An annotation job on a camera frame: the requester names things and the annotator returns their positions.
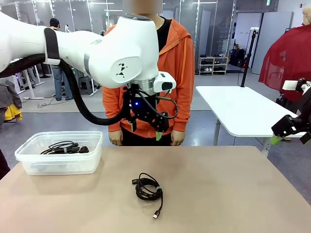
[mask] brown table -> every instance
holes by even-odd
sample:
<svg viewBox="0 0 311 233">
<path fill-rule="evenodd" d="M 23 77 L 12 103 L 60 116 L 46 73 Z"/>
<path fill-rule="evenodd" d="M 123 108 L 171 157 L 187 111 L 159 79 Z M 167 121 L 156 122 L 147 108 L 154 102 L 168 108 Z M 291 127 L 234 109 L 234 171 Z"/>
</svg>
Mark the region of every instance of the brown table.
<svg viewBox="0 0 311 233">
<path fill-rule="evenodd" d="M 131 180 L 154 176 L 164 206 Z M 255 147 L 105 148 L 91 175 L 0 182 L 1 233 L 308 233 L 311 207 Z"/>
</svg>

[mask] logo on robot arm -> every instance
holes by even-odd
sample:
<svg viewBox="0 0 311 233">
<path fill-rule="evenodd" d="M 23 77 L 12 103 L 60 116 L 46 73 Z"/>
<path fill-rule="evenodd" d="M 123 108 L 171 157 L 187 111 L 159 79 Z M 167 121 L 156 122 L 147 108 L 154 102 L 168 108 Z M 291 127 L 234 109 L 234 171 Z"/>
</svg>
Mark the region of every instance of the logo on robot arm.
<svg viewBox="0 0 311 233">
<path fill-rule="evenodd" d="M 123 78 L 125 78 L 123 71 L 124 71 L 126 68 L 128 68 L 128 67 L 125 66 L 124 63 L 120 63 L 119 66 L 121 66 L 121 71 L 120 71 L 119 74 L 116 74 L 116 76 L 121 75 L 121 76 L 123 76 Z"/>
</svg>

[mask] hand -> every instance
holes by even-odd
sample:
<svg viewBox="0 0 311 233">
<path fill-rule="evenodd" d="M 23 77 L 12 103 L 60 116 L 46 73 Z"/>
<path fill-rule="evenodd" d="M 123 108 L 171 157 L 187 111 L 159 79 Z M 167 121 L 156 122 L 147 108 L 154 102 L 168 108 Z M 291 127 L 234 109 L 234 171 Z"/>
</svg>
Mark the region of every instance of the hand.
<svg viewBox="0 0 311 233">
<path fill-rule="evenodd" d="M 171 133 L 172 143 L 171 146 L 178 147 L 180 146 L 185 140 L 185 132 L 180 132 L 173 130 Z"/>
<path fill-rule="evenodd" d="M 109 132 L 109 140 L 115 146 L 122 146 L 123 141 L 122 130 Z"/>
</svg>

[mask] shoe rack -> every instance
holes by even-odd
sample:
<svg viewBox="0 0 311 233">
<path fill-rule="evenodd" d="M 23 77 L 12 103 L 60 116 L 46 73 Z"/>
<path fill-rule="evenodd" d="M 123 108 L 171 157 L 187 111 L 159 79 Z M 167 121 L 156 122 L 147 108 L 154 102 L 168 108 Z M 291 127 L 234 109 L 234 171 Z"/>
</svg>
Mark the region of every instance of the shoe rack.
<svg viewBox="0 0 311 233">
<path fill-rule="evenodd" d="M 200 57 L 199 75 L 227 73 L 228 57 Z"/>
</svg>

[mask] black pole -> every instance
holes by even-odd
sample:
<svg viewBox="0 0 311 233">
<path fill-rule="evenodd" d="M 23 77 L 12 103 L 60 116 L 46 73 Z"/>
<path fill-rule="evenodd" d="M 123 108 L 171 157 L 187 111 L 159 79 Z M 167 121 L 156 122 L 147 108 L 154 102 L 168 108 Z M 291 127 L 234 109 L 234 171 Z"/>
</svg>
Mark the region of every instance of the black pole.
<svg viewBox="0 0 311 233">
<path fill-rule="evenodd" d="M 248 71 L 249 61 L 250 61 L 251 56 L 252 56 L 252 50 L 253 50 L 256 34 L 257 34 L 257 32 L 254 30 L 253 35 L 252 35 L 251 46 L 249 47 L 249 52 L 248 52 L 247 59 L 246 59 L 246 67 L 244 69 L 241 87 L 245 87 L 245 79 L 246 79 L 246 75 L 247 75 L 247 71 Z"/>
</svg>

